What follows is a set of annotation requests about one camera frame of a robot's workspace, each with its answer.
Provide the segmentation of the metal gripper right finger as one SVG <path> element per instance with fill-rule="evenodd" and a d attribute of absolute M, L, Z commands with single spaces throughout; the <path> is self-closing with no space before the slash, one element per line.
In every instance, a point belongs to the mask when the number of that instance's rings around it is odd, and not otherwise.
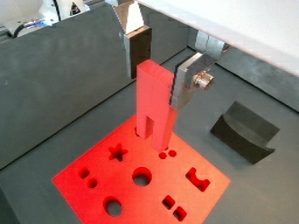
<path fill-rule="evenodd" d="M 175 71 L 170 105 L 176 110 L 191 100 L 198 88 L 207 90 L 211 87 L 214 77 L 210 70 L 230 45 L 203 31 L 198 31 L 195 48 L 198 52 L 182 62 Z"/>

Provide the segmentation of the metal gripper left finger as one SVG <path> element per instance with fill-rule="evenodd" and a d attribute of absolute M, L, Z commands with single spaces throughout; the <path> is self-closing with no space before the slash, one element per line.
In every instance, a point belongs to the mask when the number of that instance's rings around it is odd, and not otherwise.
<path fill-rule="evenodd" d="M 146 25 L 139 2 L 128 0 L 115 7 L 123 28 L 126 68 L 131 79 L 136 77 L 136 66 L 151 58 L 152 29 Z"/>

